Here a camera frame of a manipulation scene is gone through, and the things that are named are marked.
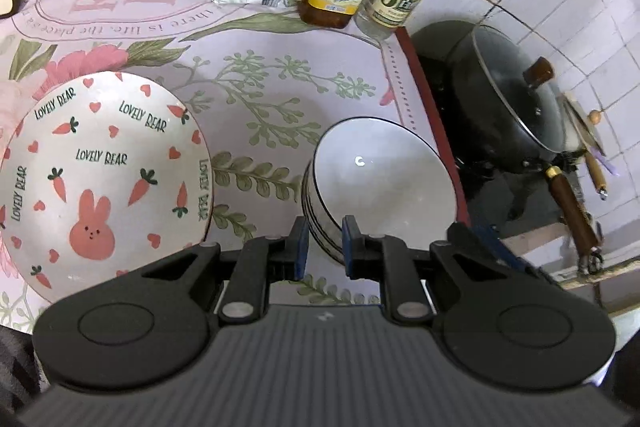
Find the pink rabbit carrot plate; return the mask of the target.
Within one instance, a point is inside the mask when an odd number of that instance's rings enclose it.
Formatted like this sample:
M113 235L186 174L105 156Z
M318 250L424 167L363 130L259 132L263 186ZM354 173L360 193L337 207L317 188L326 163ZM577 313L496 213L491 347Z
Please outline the pink rabbit carrot plate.
M2 160L3 240L49 301L200 243L212 206L209 153L190 110L126 72L54 89Z

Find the floral tablecloth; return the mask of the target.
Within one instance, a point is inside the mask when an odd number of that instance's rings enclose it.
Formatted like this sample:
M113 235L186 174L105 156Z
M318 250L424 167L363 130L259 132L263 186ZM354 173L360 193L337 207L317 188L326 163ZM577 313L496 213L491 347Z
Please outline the floral tablecloth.
M401 124L452 159L404 36L376 43L292 11L210 0L26 0L1 23L1 165L24 117L54 89L97 72L158 83L190 110L210 160L203 241L224 248L288 231L322 134L356 117ZM55 301L14 265L1 231L1 323L30 333Z

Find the white ribbed bowl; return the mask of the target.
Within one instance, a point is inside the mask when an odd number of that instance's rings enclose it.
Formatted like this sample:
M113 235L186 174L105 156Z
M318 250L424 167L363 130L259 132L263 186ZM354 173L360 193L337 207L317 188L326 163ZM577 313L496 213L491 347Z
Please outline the white ribbed bowl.
M344 263L342 251L342 229L324 209L320 196L314 188L311 162L308 162L300 189L303 214L309 221L311 235L328 256L341 265Z
M401 124L356 117L324 132L312 155L314 188L334 222L354 216L369 235L426 249L456 221L454 182L436 150Z

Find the black wok with glass lid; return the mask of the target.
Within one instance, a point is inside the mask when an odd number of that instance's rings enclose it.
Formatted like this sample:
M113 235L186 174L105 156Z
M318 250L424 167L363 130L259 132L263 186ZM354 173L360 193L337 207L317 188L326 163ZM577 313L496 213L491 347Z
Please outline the black wok with glass lid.
M567 227L579 273L603 268L601 241L572 184L577 145L551 63L497 28L443 20L412 38L474 227L499 239Z

